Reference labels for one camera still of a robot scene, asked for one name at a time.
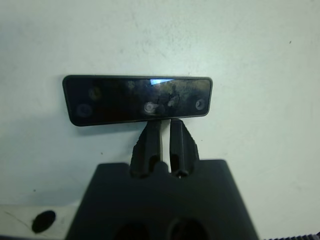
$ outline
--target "black glossy front panel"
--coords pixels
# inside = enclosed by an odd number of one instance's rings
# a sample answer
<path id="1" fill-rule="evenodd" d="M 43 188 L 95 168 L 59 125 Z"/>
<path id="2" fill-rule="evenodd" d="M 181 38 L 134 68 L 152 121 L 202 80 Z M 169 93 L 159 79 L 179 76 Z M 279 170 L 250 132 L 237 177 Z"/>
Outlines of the black glossy front panel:
<path id="1" fill-rule="evenodd" d="M 69 75 L 63 80 L 69 117 L 77 126 L 204 116 L 208 77 Z"/>

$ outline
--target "black spot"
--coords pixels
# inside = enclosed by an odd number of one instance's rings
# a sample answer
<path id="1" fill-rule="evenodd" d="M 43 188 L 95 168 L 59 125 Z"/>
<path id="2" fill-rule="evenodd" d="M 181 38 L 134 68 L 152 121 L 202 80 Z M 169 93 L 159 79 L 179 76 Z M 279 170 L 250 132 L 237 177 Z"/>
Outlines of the black spot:
<path id="1" fill-rule="evenodd" d="M 36 234 L 42 233 L 48 228 L 51 227 L 51 225 L 56 220 L 56 213 L 52 210 L 44 211 L 43 213 L 40 213 L 38 216 L 35 217 L 32 224 L 32 231 Z"/>

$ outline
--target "white wall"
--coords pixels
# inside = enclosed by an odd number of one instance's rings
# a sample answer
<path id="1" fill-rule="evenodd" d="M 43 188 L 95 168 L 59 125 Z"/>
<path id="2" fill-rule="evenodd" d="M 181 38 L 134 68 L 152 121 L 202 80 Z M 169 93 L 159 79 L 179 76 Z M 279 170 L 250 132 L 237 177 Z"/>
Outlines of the white wall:
<path id="1" fill-rule="evenodd" d="M 261 238 L 319 232 L 319 12 L 318 0 L 0 0 L 0 203 L 69 205 L 98 163 L 130 162 L 145 123 L 73 126 L 65 75 L 208 76 L 210 113 L 184 120 L 200 157 L 228 161 Z"/>

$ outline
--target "white surface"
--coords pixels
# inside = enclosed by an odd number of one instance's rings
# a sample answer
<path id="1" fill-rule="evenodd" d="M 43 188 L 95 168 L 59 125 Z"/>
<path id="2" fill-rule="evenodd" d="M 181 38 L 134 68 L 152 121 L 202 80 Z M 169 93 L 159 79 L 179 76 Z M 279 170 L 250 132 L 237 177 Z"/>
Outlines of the white surface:
<path id="1" fill-rule="evenodd" d="M 32 231 L 33 220 L 44 211 L 54 211 L 54 223 L 42 233 Z M 0 234 L 32 239 L 65 239 L 77 211 L 76 206 L 0 205 Z"/>
<path id="2" fill-rule="evenodd" d="M 65 206 L 98 163 L 130 162 L 145 123 L 73 126 L 65 75 L 208 76 L 210 113 L 184 120 L 200 157 L 228 161 L 261 238 L 320 231 L 319 12 L 319 0 L 0 0 L 0 203 Z"/>

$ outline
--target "dark stain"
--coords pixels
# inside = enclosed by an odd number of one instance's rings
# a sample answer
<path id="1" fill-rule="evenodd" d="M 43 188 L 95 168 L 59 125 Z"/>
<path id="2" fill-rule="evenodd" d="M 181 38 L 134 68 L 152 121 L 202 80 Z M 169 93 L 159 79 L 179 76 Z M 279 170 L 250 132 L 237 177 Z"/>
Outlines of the dark stain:
<path id="1" fill-rule="evenodd" d="M 42 233 L 48 228 L 51 227 L 51 225 L 56 220 L 56 213 L 52 210 L 44 211 L 43 213 L 40 213 L 38 216 L 35 217 L 32 223 L 32 231 L 36 234 Z"/>

